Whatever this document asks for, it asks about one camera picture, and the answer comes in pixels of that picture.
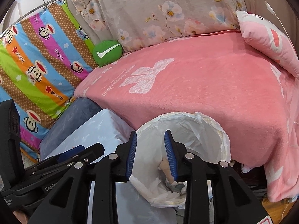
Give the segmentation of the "person's left hand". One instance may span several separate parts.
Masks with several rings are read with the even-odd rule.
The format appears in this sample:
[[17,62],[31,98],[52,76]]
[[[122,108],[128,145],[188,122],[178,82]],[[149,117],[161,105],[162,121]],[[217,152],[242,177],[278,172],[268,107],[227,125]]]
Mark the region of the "person's left hand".
[[20,221],[20,223],[28,224],[29,218],[27,217],[27,215],[25,213],[22,213],[21,211],[13,211],[13,214]]

